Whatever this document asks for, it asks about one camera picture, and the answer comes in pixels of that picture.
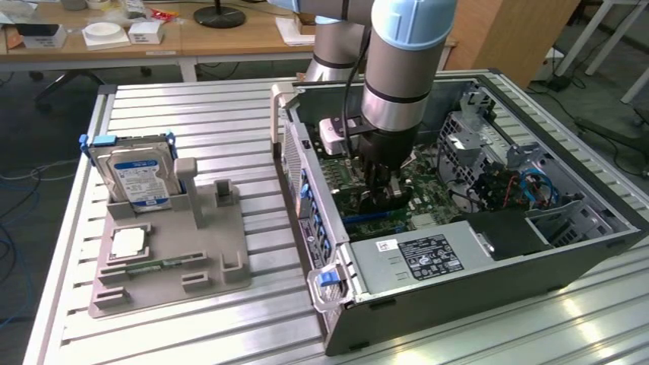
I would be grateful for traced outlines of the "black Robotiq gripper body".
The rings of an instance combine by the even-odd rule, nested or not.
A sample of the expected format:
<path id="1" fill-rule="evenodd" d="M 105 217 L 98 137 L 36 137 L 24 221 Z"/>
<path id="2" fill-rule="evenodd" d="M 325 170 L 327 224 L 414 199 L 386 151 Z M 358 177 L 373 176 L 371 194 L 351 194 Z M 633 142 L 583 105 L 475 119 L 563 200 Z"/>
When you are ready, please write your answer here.
<path id="1" fill-rule="evenodd" d="M 363 132 L 358 140 L 358 153 L 365 171 L 398 170 L 413 150 L 417 133 L 417 127 L 399 132 L 382 129 Z"/>

